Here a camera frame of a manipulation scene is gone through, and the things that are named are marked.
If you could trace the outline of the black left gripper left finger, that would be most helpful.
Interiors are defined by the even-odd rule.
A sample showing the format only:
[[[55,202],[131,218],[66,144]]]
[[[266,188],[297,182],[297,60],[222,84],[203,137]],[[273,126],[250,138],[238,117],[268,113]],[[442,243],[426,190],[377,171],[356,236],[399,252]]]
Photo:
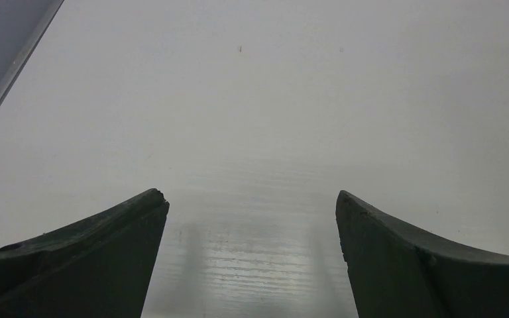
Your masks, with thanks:
[[[140,317],[169,202],[148,189],[0,248],[0,317]]]

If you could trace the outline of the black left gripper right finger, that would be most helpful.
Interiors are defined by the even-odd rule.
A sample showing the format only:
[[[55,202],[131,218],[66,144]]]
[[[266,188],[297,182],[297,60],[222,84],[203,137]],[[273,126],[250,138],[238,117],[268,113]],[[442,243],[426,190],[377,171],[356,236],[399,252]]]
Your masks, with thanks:
[[[509,317],[509,255],[435,235],[347,191],[335,216],[360,317]]]

